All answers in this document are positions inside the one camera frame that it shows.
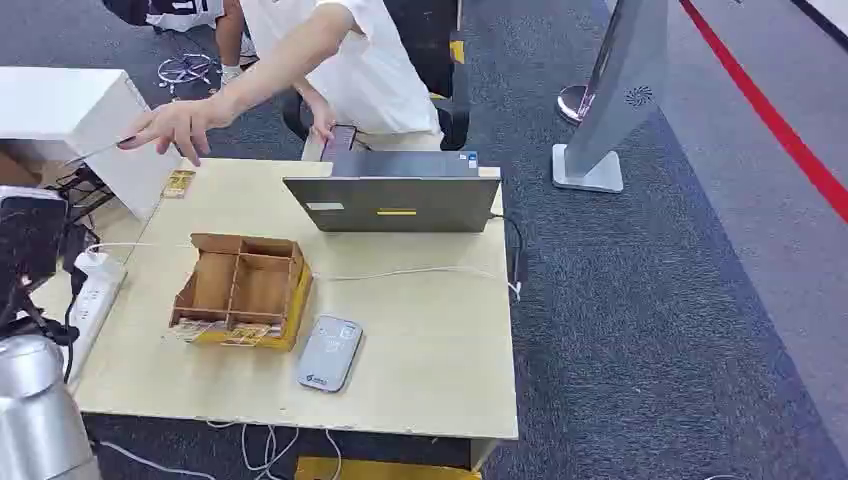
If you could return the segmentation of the person's right hand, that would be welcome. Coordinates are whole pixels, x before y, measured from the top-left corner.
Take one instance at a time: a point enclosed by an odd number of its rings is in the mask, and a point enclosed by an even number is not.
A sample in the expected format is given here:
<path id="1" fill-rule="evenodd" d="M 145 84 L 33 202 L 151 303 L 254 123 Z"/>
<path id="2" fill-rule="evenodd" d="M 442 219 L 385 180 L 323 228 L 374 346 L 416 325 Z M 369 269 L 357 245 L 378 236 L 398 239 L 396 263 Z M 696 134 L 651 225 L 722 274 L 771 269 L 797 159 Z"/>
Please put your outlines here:
<path id="1" fill-rule="evenodd" d="M 144 113 L 117 147 L 133 150 L 155 142 L 156 151 L 164 154 L 174 145 L 192 165 L 200 166 L 200 156 L 210 152 L 207 132 L 229 126 L 234 118 L 215 98 L 171 102 Z"/>

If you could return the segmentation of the person's left hand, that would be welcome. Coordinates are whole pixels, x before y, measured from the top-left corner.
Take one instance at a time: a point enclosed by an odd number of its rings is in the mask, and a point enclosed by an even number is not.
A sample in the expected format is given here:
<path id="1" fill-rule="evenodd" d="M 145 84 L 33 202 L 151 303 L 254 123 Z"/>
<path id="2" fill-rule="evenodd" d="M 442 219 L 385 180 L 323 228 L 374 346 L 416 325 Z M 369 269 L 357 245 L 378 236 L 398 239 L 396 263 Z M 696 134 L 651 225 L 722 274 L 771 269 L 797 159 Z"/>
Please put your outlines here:
<path id="1" fill-rule="evenodd" d="M 307 100 L 307 105 L 313 117 L 308 139 L 323 143 L 333 140 L 332 130 L 336 125 L 336 119 L 329 103 L 322 96 L 318 96 Z"/>

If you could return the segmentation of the robot left hand grey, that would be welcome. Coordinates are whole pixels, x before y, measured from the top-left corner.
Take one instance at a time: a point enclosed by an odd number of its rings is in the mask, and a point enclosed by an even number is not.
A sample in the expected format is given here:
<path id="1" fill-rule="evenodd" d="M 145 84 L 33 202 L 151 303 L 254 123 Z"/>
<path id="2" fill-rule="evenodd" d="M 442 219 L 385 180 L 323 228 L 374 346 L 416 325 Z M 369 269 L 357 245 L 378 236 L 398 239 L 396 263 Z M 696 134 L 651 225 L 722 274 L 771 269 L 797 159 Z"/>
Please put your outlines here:
<path id="1" fill-rule="evenodd" d="M 57 191 L 1 187 L 1 325 L 30 305 L 56 273 L 68 203 Z"/>

